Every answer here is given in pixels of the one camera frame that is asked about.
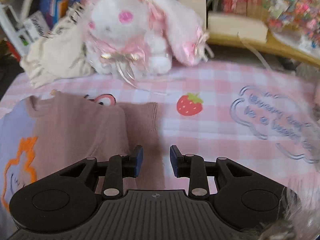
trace white plush face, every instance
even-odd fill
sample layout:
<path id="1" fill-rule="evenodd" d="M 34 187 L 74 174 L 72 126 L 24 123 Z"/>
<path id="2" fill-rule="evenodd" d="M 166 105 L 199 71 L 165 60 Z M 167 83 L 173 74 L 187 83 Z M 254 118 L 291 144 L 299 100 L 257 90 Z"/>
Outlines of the white plush face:
<path id="1" fill-rule="evenodd" d="M 100 0 L 88 27 L 93 36 L 110 45 L 126 44 L 149 30 L 149 9 L 139 0 Z"/>

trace yellow wooden shelf edge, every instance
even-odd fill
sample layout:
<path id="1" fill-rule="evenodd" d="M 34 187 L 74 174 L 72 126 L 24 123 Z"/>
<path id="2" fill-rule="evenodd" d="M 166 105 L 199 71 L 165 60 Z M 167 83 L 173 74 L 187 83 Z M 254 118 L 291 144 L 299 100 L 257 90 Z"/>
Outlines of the yellow wooden shelf edge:
<path id="1" fill-rule="evenodd" d="M 283 43 L 276 40 L 276 38 L 273 37 L 270 31 L 268 31 L 266 43 L 252 41 L 252 40 L 245 40 L 245 41 L 260 52 L 274 54 L 281 57 L 293 58 L 300 62 L 308 63 L 317 68 L 320 68 L 319 58 L 315 58 L 299 50 L 296 50 L 292 47 L 284 45 Z M 210 33 L 208 44 L 217 44 L 217 45 L 224 45 L 224 46 L 230 46 L 230 47 L 245 48 L 245 46 L 241 43 L 238 37 L 231 36 L 231 35 L 216 34 L 216 33 Z"/>

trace stuffed bunny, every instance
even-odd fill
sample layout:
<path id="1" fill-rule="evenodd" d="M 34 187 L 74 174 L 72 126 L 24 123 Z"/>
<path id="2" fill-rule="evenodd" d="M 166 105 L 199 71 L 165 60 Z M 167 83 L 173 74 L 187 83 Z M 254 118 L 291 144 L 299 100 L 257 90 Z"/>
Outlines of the stuffed bunny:
<path id="1" fill-rule="evenodd" d="M 125 80 L 167 73 L 174 56 L 186 65 L 204 55 L 202 21 L 177 0 L 86 0 L 87 60 Z"/>

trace pink checkered tablecloth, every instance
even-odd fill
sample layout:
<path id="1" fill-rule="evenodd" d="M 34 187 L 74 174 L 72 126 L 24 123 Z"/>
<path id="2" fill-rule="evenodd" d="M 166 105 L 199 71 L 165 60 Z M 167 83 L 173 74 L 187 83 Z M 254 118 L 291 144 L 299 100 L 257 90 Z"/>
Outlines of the pink checkered tablecloth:
<path id="1" fill-rule="evenodd" d="M 166 189 L 188 188 L 188 179 L 173 175 L 169 160 L 173 144 L 182 154 L 198 154 L 207 161 L 225 156 L 284 185 L 292 179 L 311 180 L 317 176 L 320 130 L 308 112 L 312 84 L 285 74 L 218 61 L 194 68 L 176 66 L 169 76 L 183 81 L 139 84 L 144 89 L 167 93 L 157 95 L 98 74 L 59 80 L 35 90 L 23 73 L 1 100 L 0 117 L 30 95 L 48 98 L 52 89 L 88 94 L 91 98 L 112 94 L 117 102 L 155 101 L 159 103 L 158 131 Z M 203 109 L 198 114 L 181 115 L 185 107 L 190 114 L 193 111 L 193 103 L 181 103 L 186 97 L 180 98 L 187 93 L 202 99 Z M 213 178 L 209 183 L 214 193 Z"/>

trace red strawberry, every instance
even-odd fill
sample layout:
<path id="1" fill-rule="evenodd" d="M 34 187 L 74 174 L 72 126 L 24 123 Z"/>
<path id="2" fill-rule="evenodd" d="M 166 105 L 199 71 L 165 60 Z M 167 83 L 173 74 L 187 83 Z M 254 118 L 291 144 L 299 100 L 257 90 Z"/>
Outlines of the red strawberry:
<path id="1" fill-rule="evenodd" d="M 198 94 L 187 93 L 180 97 L 177 103 L 177 111 L 184 116 L 199 114 L 202 111 L 203 101 Z"/>

